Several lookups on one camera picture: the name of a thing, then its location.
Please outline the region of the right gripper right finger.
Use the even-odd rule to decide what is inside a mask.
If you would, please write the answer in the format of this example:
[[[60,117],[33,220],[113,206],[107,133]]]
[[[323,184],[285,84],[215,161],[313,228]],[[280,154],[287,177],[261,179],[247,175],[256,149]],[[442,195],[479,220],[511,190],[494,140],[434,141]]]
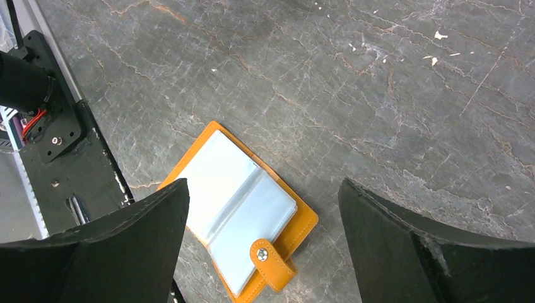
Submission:
[[[533,302],[534,244],[432,220],[344,179],[339,211],[363,302]]]

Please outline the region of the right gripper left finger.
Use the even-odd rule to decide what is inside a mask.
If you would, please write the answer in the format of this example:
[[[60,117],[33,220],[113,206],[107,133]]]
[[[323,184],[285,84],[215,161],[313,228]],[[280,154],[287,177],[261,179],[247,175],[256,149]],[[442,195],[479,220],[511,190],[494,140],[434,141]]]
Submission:
[[[43,240],[1,245],[2,302],[183,302],[174,272],[189,212],[185,179]]]

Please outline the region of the orange card holder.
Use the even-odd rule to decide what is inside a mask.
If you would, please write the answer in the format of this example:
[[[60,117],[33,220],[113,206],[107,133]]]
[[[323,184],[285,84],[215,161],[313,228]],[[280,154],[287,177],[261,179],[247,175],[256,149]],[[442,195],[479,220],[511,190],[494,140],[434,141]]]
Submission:
[[[291,256],[319,217],[269,165],[211,121],[163,185],[177,179],[189,190],[187,229],[206,248],[233,302],[289,284],[297,274]]]

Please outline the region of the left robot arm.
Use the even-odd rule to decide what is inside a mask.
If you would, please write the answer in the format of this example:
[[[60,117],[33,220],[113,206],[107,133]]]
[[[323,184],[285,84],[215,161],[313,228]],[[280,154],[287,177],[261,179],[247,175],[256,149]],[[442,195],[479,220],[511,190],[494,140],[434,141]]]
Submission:
[[[1,105],[33,112],[52,95],[54,79],[43,69],[1,52]]]

